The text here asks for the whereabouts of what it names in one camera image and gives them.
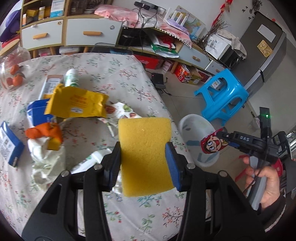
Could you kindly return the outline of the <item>right hand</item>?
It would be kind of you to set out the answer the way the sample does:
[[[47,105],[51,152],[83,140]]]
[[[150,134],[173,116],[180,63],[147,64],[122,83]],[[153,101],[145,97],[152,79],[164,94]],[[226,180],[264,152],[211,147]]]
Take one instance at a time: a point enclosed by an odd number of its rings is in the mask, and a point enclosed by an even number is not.
[[[257,175],[259,178],[266,177],[266,186],[260,201],[261,211],[264,211],[269,206],[274,204],[280,197],[280,179],[277,170],[271,166],[264,166],[262,170],[255,170],[249,164],[249,157],[244,157],[243,162],[247,165],[245,169],[246,181],[245,189],[246,191],[250,188],[249,185],[253,181],[252,175]]]

